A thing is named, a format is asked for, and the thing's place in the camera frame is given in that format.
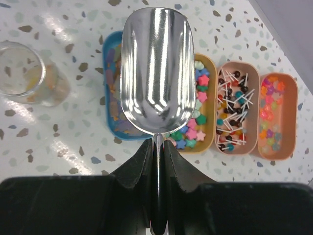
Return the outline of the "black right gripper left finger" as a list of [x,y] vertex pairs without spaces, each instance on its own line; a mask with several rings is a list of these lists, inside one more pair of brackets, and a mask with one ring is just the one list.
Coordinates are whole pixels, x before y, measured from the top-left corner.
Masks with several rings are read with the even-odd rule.
[[14,177],[0,185],[3,235],[144,235],[150,226],[151,140],[102,176]]

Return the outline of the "metal candy scoop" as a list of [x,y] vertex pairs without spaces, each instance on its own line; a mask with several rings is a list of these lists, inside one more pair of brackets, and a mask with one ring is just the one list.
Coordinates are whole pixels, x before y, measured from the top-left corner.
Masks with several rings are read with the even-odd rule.
[[153,136],[151,229],[167,224],[165,134],[187,124],[196,104],[194,44],[180,12],[146,7],[133,12],[122,34],[120,102],[126,118]]

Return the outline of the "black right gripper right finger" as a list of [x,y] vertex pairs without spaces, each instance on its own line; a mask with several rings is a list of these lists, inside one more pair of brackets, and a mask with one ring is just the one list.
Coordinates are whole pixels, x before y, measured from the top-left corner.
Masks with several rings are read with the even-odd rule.
[[165,142],[172,235],[310,235],[313,190],[299,183],[217,183]]

